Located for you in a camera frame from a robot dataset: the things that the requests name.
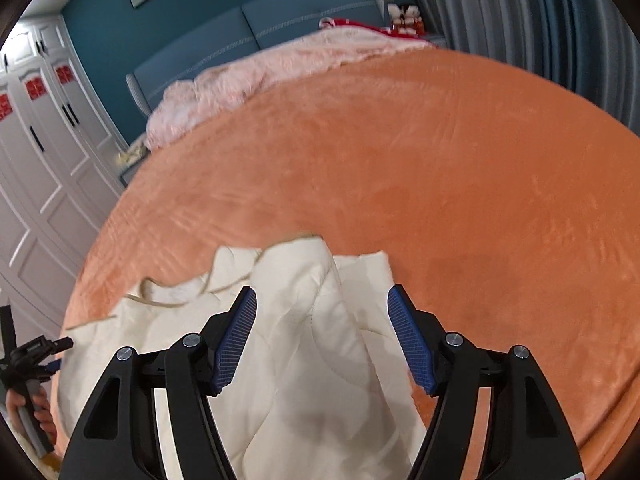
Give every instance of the blue curtain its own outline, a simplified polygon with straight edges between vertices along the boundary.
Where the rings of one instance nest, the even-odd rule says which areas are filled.
[[[418,0],[450,48],[576,92],[640,136],[640,44],[611,0]]]

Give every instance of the wardrobe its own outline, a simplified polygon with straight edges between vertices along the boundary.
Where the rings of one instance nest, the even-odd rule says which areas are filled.
[[[0,301],[18,342],[57,338],[84,258],[122,191],[126,142],[61,16],[18,22],[0,49]]]

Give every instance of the teal wall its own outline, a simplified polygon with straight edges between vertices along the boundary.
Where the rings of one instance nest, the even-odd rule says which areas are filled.
[[[80,61],[122,135],[145,131],[125,76],[159,49],[231,7],[250,0],[71,0],[63,9]]]

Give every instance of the orange blanket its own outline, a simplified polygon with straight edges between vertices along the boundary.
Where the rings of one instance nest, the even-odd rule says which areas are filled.
[[[639,160],[603,111],[478,57],[419,51],[287,82],[151,156],[65,325],[105,316],[144,276],[204,272],[220,244],[306,230],[335,254],[385,250],[446,329],[531,348],[594,479],[640,415]],[[431,400],[417,405],[428,420]]]

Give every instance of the silver screw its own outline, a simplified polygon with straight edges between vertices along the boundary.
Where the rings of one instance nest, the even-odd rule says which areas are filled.
[[[460,346],[465,341],[465,338],[463,338],[460,334],[456,332],[450,332],[444,338],[444,341],[446,341],[447,344],[451,346]]]
[[[529,357],[529,349],[526,346],[517,345],[513,347],[513,354],[518,359],[526,359]]]
[[[200,344],[200,336],[198,334],[189,334],[184,336],[182,344],[187,348],[198,346]]]
[[[116,354],[116,359],[118,361],[126,361],[132,355],[133,355],[133,350],[131,348],[129,348],[128,346],[125,346],[124,348],[121,348],[120,350],[118,350],[118,352]]]

